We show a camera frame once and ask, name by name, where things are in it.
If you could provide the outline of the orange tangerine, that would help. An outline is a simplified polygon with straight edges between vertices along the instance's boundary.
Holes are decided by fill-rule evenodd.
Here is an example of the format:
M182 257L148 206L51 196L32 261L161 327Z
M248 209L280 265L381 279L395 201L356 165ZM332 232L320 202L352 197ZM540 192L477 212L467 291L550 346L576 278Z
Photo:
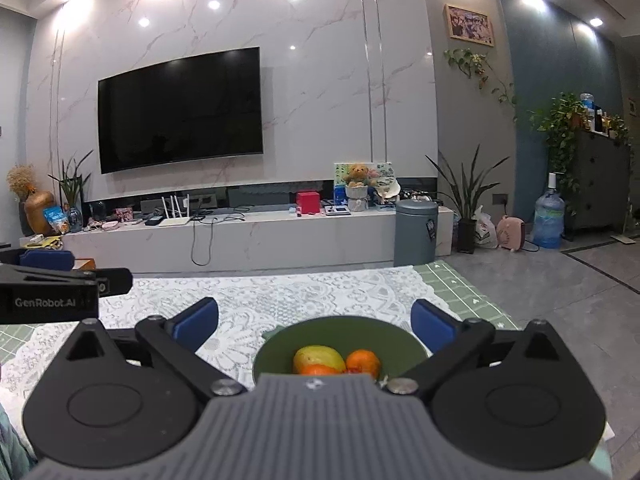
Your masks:
M382 363L378 356L367 349L358 349L349 354L345 360L346 372L349 374L368 374L378 379Z
M332 366L324 364L310 364L304 366L298 374L303 376L332 376L341 375L342 372Z

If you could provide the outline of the orange cardboard box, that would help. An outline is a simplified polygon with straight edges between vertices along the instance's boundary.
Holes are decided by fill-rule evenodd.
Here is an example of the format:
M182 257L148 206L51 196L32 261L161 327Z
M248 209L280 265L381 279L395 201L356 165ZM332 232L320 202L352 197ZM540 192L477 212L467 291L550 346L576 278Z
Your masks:
M93 271L96 270L96 262L93 258L76 258L74 261L74 270Z

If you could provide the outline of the golden vase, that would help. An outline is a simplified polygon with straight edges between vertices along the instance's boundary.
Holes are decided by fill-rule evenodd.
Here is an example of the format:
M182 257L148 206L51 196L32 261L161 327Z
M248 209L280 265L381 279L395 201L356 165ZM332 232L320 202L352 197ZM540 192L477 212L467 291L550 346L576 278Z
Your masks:
M35 234L48 235L52 228L44 211L55 205L54 195L49 191L34 191L29 194L24 203L27 222Z

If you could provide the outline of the green grid table mat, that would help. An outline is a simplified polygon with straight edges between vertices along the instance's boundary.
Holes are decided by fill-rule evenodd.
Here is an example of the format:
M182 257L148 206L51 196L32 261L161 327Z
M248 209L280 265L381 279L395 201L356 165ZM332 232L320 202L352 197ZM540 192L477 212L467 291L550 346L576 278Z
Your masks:
M501 328L514 329L515 324L510 316L448 263L436 261L410 268L416 270L423 281L434 288L435 294L446 301L446 310L459 315L460 318L479 316Z

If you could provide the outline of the green colander bowl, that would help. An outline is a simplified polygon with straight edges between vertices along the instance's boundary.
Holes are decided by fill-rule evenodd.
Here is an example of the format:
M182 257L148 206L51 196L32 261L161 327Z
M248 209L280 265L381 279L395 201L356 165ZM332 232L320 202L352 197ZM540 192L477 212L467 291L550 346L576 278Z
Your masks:
M312 344L335 349L344 361L355 350L371 350L382 363L380 376L373 379L380 387L428 357L424 344L399 326L363 316L326 316L278 328L267 335L254 359L253 378L297 374L294 354Z

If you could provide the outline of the left potted plant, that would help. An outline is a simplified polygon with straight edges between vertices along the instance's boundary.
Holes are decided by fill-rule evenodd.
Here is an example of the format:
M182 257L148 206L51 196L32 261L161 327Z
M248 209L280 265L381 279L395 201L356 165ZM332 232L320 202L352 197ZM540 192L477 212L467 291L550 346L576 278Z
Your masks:
M61 193L61 207L66 215L68 230L71 233L80 232L84 228L84 187L88 183L91 174L85 176L80 167L93 154L88 151L81 158L72 156L67 162L60 160L58 175L50 174L49 178L58 184L58 192Z

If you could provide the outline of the white lace tablecloth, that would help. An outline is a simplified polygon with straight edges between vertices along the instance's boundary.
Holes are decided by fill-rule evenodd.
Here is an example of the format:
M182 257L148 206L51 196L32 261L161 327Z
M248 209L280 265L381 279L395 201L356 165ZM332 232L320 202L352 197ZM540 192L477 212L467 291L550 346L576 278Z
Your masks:
M133 326L152 314L165 318L212 297L219 323L198 350L205 361L246 386L264 333L308 318L359 315L408 328L412 304L421 298L448 308L410 268L242 278L138 278L128 294L103 298L99 316L107 328Z

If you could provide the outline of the white wifi router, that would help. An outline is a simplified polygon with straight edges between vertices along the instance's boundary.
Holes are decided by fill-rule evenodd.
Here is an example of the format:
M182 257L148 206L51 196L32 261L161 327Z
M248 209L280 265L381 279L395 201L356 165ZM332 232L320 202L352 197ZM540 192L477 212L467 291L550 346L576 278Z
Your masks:
M163 220L162 226L185 226L191 221L190 195L176 194L162 196Z

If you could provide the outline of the grey-blue trash bin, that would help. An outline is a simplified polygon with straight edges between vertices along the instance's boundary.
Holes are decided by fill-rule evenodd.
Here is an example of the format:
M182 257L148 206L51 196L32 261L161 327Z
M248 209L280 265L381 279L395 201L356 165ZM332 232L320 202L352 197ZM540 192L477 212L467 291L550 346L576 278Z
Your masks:
M396 204L394 266L435 260L438 205L432 200L400 200Z

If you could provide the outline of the white plastic bag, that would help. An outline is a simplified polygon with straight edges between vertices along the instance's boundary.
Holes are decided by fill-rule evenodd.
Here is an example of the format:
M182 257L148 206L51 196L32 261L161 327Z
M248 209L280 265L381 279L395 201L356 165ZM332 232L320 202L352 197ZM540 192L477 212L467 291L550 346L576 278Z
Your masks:
M473 219L475 220L475 246L496 249L498 247L497 228L491 216L483 210L482 205L477 207Z

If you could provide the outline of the pink small heater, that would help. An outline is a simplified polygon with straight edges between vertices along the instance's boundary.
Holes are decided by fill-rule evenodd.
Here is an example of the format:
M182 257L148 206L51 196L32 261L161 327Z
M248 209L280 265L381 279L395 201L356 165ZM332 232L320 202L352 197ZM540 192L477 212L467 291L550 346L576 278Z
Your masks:
M498 246L519 252L525 243L525 222L518 217L503 216L496 229Z

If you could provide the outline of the white tv cabinet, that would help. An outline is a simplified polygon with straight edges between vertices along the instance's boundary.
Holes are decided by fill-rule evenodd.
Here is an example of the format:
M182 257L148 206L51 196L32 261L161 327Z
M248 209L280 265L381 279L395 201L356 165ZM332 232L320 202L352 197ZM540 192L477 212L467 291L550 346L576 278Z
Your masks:
M63 246L99 268L134 274L242 273L391 264L395 213L296 216L286 210L215 214L185 226L121 226L67 234Z

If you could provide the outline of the potted long-leaf plant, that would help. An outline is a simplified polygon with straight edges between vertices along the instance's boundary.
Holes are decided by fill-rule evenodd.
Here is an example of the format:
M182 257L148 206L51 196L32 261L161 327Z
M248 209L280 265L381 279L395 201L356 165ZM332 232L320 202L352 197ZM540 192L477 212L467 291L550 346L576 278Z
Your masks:
M448 186L448 192L440 192L440 195L447 197L457 209L459 221L456 248L457 252L462 252L462 254L475 252L477 224L475 211L480 203L480 198L499 185L498 182L488 183L486 179L509 159L509 156L503 157L489 167L480 169L477 167L479 154L480 145L477 145L472 162L469 166L465 166L462 162L458 172L454 171L442 152L438 153L438 160L434 160L428 155L425 156Z

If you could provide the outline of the blue water jug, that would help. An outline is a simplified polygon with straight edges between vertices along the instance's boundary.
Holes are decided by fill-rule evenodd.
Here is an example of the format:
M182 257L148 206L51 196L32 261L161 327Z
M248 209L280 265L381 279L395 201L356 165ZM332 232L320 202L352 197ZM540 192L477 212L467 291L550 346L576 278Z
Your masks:
M535 204L532 242L541 248L558 249L564 231L565 202L556 188L556 173L548 173L548 184Z

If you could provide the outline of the striped teal sleeve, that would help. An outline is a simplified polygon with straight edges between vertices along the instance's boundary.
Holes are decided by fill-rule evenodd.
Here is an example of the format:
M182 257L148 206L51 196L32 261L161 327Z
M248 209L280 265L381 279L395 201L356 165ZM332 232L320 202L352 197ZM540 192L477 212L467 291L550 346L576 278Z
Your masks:
M37 460L12 426L9 415L0 408L0 478L20 480L37 466Z

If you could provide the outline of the teddy bear bouquet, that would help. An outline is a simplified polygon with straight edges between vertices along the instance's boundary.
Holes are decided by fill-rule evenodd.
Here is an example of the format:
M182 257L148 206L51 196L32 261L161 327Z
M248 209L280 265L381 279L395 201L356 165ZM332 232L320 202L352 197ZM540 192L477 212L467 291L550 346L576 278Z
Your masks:
M344 177L347 206L351 212L360 212L368 208L369 167L365 164L351 164Z

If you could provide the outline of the red box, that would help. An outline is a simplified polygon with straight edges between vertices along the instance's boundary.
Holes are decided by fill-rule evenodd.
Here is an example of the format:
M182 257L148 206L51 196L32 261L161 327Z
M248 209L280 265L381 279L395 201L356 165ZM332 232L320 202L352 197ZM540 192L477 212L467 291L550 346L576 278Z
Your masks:
M296 214L308 216L320 214L321 200L317 191L300 191L296 193Z

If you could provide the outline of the dark drawer cabinet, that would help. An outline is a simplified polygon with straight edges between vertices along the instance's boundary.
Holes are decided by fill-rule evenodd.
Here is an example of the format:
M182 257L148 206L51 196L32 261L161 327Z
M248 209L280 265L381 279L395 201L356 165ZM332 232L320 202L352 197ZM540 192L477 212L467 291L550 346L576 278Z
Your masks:
M565 235L620 232L628 206L630 146L579 131L572 175L578 191L565 200Z

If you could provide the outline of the trailing green plant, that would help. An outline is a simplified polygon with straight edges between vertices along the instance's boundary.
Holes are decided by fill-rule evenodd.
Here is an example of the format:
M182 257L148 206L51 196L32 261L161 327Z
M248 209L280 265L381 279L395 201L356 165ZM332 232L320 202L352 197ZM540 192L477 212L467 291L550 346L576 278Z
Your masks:
M561 92L540 110L530 110L533 129L544 137L546 168L556 174L556 189L563 200L577 195L578 134L591 133L587 107L572 92Z

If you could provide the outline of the black wall television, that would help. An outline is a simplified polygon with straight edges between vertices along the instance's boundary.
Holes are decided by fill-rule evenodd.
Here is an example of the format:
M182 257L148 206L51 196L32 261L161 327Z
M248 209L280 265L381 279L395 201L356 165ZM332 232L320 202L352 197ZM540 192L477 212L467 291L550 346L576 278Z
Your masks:
M258 155L258 47L177 58L98 81L102 174Z

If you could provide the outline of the framed wall picture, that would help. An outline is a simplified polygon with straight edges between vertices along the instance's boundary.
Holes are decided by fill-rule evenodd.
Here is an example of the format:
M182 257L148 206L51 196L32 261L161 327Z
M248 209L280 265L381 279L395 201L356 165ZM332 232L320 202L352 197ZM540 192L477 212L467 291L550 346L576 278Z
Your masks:
M485 47L495 45L494 30L487 14L446 4L445 15L451 39Z

